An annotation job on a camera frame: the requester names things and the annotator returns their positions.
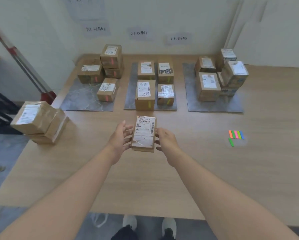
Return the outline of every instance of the forearm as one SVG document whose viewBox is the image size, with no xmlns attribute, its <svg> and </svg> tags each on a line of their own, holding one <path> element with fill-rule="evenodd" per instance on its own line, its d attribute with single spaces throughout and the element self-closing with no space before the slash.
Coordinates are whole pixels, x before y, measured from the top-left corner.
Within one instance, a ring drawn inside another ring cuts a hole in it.
<svg viewBox="0 0 299 240">
<path fill-rule="evenodd" d="M 110 148 L 104 148 L 13 222 L 0 234 L 0 239 L 74 239 L 106 179 L 114 156 Z"/>
<path fill-rule="evenodd" d="M 178 174 L 219 240 L 299 239 L 268 210 L 185 153 L 175 158 Z"/>
</svg>

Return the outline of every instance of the shoe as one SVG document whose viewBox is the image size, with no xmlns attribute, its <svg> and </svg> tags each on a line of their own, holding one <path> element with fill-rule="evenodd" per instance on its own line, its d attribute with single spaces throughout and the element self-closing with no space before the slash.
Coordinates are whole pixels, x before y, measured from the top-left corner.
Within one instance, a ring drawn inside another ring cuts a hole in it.
<svg viewBox="0 0 299 240">
<path fill-rule="evenodd" d="M 128 226 L 128 225 L 131 226 L 131 229 L 132 229 L 133 231 L 136 230 L 136 227 L 137 227 L 137 220 L 136 220 L 136 217 L 135 217 L 135 216 L 132 216 L 132 215 L 124 215 L 124 218 L 123 218 L 123 227 Z"/>
<path fill-rule="evenodd" d="M 176 221 L 174 218 L 164 218 L 163 223 L 162 223 L 162 231 L 163 231 L 163 236 L 165 234 L 171 234 L 173 235 L 173 238 L 176 237 Z"/>
</svg>

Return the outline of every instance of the gray mat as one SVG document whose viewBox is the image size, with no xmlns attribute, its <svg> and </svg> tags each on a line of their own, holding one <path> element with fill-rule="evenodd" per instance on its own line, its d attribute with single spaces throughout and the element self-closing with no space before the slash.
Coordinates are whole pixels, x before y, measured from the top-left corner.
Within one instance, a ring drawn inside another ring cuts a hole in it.
<svg viewBox="0 0 299 240">
<path fill-rule="evenodd" d="M 195 64 L 183 63 L 183 73 L 186 88 L 188 111 L 192 112 L 244 112 L 239 96 L 220 96 L 216 102 L 201 102 L 197 100 L 195 88 Z"/>
<path fill-rule="evenodd" d="M 136 109 L 135 107 L 135 94 L 136 94 L 136 87 L 137 87 L 137 68 L 138 63 L 131 64 L 131 76 L 130 81 L 128 83 L 127 94 L 125 99 L 125 107 L 124 109 Z M 158 88 L 158 70 L 157 64 L 155 63 L 155 79 L 156 79 L 156 93 L 155 93 L 155 106 L 154 110 L 177 110 L 176 104 L 176 93 L 174 104 L 172 106 L 168 105 L 157 105 L 157 88 Z"/>
<path fill-rule="evenodd" d="M 99 101 L 97 92 L 102 83 L 82 84 L 75 79 L 60 108 L 67 110 L 113 111 L 114 102 Z"/>
</svg>

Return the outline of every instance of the black pants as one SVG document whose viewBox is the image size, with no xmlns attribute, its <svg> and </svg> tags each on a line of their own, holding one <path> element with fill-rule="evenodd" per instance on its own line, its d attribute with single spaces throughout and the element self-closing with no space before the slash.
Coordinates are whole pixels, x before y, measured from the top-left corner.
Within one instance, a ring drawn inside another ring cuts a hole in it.
<svg viewBox="0 0 299 240">
<path fill-rule="evenodd" d="M 138 240 L 138 237 L 136 232 L 131 229 L 131 226 L 127 225 L 118 230 L 111 240 Z M 165 235 L 160 240 L 175 240 L 173 238 L 173 231 L 170 228 L 166 229 Z"/>
</svg>

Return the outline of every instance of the white paper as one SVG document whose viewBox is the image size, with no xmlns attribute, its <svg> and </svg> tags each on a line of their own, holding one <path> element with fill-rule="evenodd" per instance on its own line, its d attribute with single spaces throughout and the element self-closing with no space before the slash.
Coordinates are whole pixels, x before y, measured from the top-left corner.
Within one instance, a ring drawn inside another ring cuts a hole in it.
<svg viewBox="0 0 299 240">
<path fill-rule="evenodd" d="M 232 49 L 221 49 L 224 58 L 236 58 Z"/>
<path fill-rule="evenodd" d="M 217 88 L 214 75 L 203 74 L 204 88 Z"/>
<path fill-rule="evenodd" d="M 154 31 L 150 26 L 135 26 L 127 28 L 127 34 L 130 40 L 152 41 L 154 39 Z"/>
<path fill-rule="evenodd" d="M 235 61 L 234 64 L 231 64 L 231 66 L 235 75 L 248 75 L 248 72 L 245 69 L 243 62 Z"/>
<path fill-rule="evenodd" d="M 113 56 L 115 56 L 117 50 L 118 50 L 117 46 L 109 45 L 109 46 L 107 46 L 106 51 L 104 52 L 104 54 L 105 55 L 113 55 Z"/>
<path fill-rule="evenodd" d="M 17 125 L 29 124 L 32 123 L 35 119 L 38 110 L 40 109 L 41 104 L 28 104 L 25 105 L 24 111 L 18 121 L 16 122 Z"/>
<path fill-rule="evenodd" d="M 84 65 L 81 69 L 82 72 L 97 72 L 100 65 Z"/>
<path fill-rule="evenodd" d="M 159 63 L 158 65 L 159 65 L 159 69 L 160 69 L 161 71 L 163 71 L 163 70 L 167 70 L 167 69 L 170 69 L 170 68 L 171 68 L 168 62 L 167 62 L 167 63 Z"/>
<path fill-rule="evenodd" d="M 74 20 L 105 19 L 104 0 L 63 0 Z"/>
<path fill-rule="evenodd" d="M 215 68 L 215 66 L 213 65 L 213 62 L 208 57 L 203 57 L 202 58 L 202 63 L 203 63 L 204 67 Z"/>
<path fill-rule="evenodd" d="M 166 34 L 167 45 L 191 44 L 193 34 L 190 32 L 176 32 Z"/>
<path fill-rule="evenodd" d="M 172 85 L 162 85 L 162 91 L 158 92 L 158 96 L 169 98 L 174 96 L 173 86 Z"/>
<path fill-rule="evenodd" d="M 142 73 L 153 73 L 151 65 L 151 62 L 142 62 L 140 64 Z"/>
<path fill-rule="evenodd" d="M 149 81 L 139 81 L 137 83 L 137 96 L 150 97 Z"/>
<path fill-rule="evenodd" d="M 155 117 L 137 116 L 132 146 L 153 147 Z"/>
<path fill-rule="evenodd" d="M 99 91 L 104 92 L 115 92 L 116 85 L 114 83 L 102 83 L 102 85 L 99 88 Z"/>
<path fill-rule="evenodd" d="M 110 36 L 109 23 L 102 20 L 81 20 L 83 34 L 87 38 L 97 38 L 99 36 Z"/>
</svg>

